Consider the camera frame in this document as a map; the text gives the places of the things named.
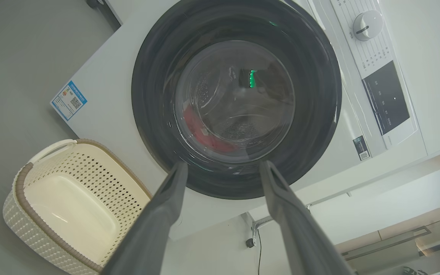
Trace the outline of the white front-load washing machine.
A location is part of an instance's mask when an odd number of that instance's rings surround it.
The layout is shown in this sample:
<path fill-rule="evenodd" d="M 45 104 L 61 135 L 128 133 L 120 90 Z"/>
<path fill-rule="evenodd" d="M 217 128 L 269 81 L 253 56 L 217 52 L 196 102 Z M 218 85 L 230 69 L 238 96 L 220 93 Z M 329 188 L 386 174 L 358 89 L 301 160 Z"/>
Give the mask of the white front-load washing machine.
<path fill-rule="evenodd" d="M 165 171 L 145 146 L 133 115 L 131 81 L 145 37 L 159 18 L 180 0 L 138 0 L 122 26 L 84 63 L 73 81 L 87 103 L 66 121 L 77 136 L 102 143 L 124 162 L 150 192 Z M 353 21 L 368 10 L 382 15 L 390 5 L 377 0 L 292 0 L 321 26 L 335 50 L 342 81 L 342 103 L 335 134 L 322 157 L 290 184 L 307 205 L 316 205 L 412 164 L 440 155 L 439 92 L 417 90 L 405 65 L 396 33 L 384 25 L 368 41 L 352 34 Z M 394 62 L 410 118 L 381 135 L 362 80 Z M 363 136 L 370 158 L 361 161 L 353 139 Z M 267 210 L 264 196 L 247 200 L 214 198 L 187 187 L 181 218 L 170 237 L 179 239 L 245 212 Z"/>

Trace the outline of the black washing machine display panel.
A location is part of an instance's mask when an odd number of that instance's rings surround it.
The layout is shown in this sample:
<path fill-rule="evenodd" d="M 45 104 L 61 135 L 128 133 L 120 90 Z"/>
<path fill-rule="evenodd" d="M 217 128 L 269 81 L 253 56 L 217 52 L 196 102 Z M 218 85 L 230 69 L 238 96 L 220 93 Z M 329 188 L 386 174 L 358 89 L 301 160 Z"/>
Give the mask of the black washing machine display panel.
<path fill-rule="evenodd" d="M 362 80 L 381 135 L 410 118 L 393 61 Z"/>

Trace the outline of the blue energy label sticker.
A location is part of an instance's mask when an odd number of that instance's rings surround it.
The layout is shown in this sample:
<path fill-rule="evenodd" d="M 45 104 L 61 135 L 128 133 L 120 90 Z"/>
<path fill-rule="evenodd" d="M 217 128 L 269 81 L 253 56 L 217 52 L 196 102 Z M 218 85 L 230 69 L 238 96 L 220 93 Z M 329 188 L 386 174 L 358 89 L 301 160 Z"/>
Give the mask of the blue energy label sticker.
<path fill-rule="evenodd" d="M 69 121 L 87 103 L 87 99 L 73 81 L 68 82 L 50 102 L 65 121 Z"/>

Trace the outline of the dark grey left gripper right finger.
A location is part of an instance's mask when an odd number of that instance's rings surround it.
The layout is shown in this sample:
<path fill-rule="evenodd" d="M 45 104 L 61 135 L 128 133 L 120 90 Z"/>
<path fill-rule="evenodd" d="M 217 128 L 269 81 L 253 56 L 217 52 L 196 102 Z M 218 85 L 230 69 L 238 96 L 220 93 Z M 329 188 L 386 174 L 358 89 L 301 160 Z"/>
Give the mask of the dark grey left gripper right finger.
<path fill-rule="evenodd" d="M 260 164 L 270 216 L 280 226 L 292 275 L 354 275 L 271 161 Z"/>

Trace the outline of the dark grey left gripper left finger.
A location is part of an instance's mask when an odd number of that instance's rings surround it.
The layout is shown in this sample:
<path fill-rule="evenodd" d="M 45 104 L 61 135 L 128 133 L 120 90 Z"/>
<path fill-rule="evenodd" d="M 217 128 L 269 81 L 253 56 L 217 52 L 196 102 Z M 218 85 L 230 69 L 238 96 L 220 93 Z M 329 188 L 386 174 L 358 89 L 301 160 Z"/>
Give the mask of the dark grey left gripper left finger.
<path fill-rule="evenodd" d="M 181 214 L 187 179 L 188 164 L 176 163 L 101 275 L 160 275 L 170 229 Z"/>

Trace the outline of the small black QR sticker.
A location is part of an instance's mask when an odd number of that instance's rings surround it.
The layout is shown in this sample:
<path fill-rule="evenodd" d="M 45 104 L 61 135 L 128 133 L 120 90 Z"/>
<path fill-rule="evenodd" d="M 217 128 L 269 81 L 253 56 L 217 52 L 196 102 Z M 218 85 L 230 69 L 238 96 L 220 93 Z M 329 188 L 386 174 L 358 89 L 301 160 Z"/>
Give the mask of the small black QR sticker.
<path fill-rule="evenodd" d="M 361 161 L 370 158 L 370 152 L 363 136 L 353 139 L 353 144 Z"/>

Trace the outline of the washing machine glass door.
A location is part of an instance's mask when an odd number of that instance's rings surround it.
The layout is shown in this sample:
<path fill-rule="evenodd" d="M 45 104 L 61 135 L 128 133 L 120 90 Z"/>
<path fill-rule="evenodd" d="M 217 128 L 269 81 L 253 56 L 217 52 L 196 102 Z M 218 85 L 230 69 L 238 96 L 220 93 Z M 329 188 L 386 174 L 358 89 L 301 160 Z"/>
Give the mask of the washing machine glass door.
<path fill-rule="evenodd" d="M 143 41 L 131 81 L 140 136 L 187 186 L 221 199 L 264 196 L 261 162 L 288 184 L 327 150 L 342 103 L 340 66 L 316 20 L 292 0 L 180 0 Z M 216 152 L 205 128 L 239 150 Z"/>

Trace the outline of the cream perforated laundry basket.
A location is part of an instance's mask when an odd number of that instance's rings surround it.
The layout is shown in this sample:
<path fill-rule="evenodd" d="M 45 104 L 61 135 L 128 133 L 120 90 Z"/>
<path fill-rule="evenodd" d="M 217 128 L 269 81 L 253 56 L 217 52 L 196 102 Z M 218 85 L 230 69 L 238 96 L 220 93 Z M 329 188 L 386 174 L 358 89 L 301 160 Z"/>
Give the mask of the cream perforated laundry basket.
<path fill-rule="evenodd" d="M 6 225 L 70 275 L 98 275 L 152 194 L 114 153 L 90 139 L 51 144 L 16 174 Z"/>

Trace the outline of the white round control knob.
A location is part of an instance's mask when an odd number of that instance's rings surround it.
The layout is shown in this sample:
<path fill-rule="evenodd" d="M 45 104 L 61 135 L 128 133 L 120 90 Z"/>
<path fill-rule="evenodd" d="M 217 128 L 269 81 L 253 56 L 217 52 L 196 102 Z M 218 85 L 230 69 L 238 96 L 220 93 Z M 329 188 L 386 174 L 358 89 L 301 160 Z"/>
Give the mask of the white round control knob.
<path fill-rule="evenodd" d="M 360 41 L 368 41 L 381 33 L 384 26 L 382 14 L 368 10 L 359 14 L 353 22 L 353 34 Z"/>

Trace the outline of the red garment white trim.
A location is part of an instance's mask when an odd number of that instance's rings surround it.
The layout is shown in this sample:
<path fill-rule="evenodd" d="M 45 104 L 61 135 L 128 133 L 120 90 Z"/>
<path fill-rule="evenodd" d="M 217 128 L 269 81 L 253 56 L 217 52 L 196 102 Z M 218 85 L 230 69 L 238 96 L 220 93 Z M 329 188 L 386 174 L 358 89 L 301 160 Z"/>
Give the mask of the red garment white trim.
<path fill-rule="evenodd" d="M 239 146 L 218 138 L 205 128 L 199 128 L 194 131 L 194 136 L 200 144 L 216 152 L 234 152 L 239 150 Z"/>

